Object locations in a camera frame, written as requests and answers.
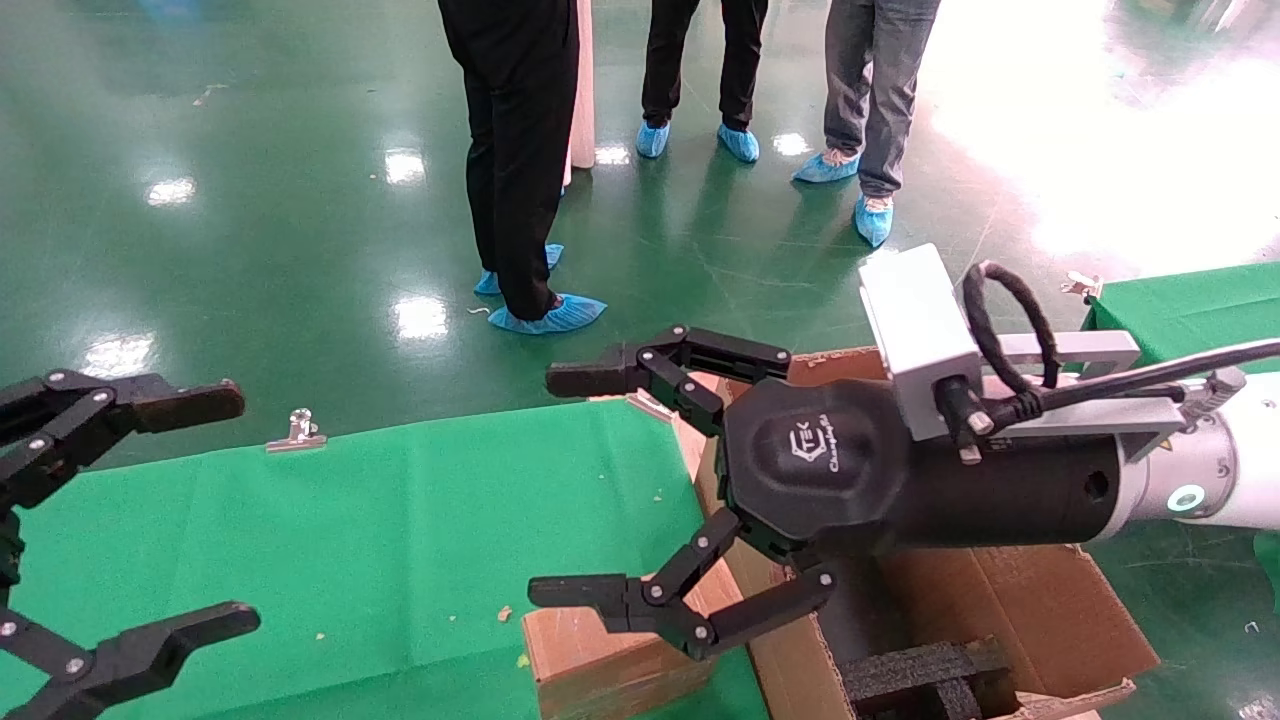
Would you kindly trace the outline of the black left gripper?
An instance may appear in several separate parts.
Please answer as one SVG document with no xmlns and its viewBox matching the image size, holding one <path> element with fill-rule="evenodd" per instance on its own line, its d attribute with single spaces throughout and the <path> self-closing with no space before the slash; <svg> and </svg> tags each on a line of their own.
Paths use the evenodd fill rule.
<svg viewBox="0 0 1280 720">
<path fill-rule="evenodd" d="M 232 380 L 178 388 L 159 374 L 101 379 L 52 370 L 1 392 L 0 603 L 20 583 L 23 539 L 14 507 L 35 509 L 132 434 L 159 434 L 244 414 Z M 96 719 L 109 708 L 170 688 L 188 657 L 256 632 L 256 609 L 225 602 L 133 626 L 83 648 L 3 610 L 3 651 L 45 673 L 32 698 L 8 719 Z"/>
</svg>

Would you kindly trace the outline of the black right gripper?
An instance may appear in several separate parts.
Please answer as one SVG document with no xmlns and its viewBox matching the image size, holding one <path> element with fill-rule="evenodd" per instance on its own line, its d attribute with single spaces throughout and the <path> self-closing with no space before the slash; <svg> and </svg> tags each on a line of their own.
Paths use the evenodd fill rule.
<svg viewBox="0 0 1280 720">
<path fill-rule="evenodd" d="M 529 601 L 591 609 L 609 633 L 657 634 L 704 661 L 815 612 L 837 587 L 817 566 L 709 615 L 694 610 L 687 594 L 737 538 L 776 562 L 819 562 L 1079 544 L 1105 533 L 1121 475 L 1114 438 L 1015 438 L 966 465 L 947 439 L 911 437 L 886 382 L 794 386 L 782 380 L 791 359 L 786 348 L 673 325 L 643 343 L 612 345 L 591 363 L 550 364 L 556 397 L 644 391 L 703 436 L 721 434 L 719 496 L 730 510 L 714 512 L 649 579 L 534 577 Z M 753 387 L 724 409 L 695 373 Z"/>
</svg>

